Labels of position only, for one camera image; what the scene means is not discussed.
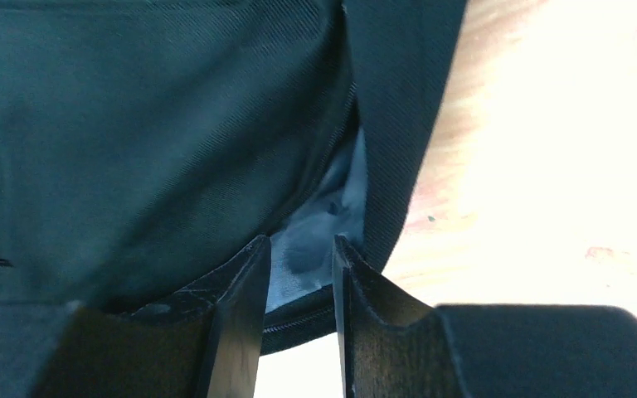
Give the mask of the black student backpack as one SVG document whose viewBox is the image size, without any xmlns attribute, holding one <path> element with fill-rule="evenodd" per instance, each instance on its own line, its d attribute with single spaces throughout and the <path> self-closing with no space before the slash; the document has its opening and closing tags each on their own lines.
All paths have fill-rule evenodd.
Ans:
<svg viewBox="0 0 637 398">
<path fill-rule="evenodd" d="M 333 333 L 333 238 L 384 267 L 465 8 L 0 1 L 0 303 L 189 314 L 266 235 L 262 353 Z"/>
</svg>

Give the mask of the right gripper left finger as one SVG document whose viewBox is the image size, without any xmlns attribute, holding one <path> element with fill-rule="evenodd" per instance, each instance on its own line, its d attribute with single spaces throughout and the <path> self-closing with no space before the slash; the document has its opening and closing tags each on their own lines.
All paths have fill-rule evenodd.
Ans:
<svg viewBox="0 0 637 398">
<path fill-rule="evenodd" d="M 270 266 L 259 236 L 133 313 L 0 304 L 0 397 L 251 397 Z"/>
</svg>

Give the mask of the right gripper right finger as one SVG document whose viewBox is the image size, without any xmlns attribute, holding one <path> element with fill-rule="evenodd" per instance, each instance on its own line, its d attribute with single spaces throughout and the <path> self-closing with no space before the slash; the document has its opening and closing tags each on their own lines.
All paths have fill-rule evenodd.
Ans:
<svg viewBox="0 0 637 398">
<path fill-rule="evenodd" d="M 622 308 L 431 307 L 342 237 L 333 295 L 346 397 L 637 397 L 637 317 Z"/>
</svg>

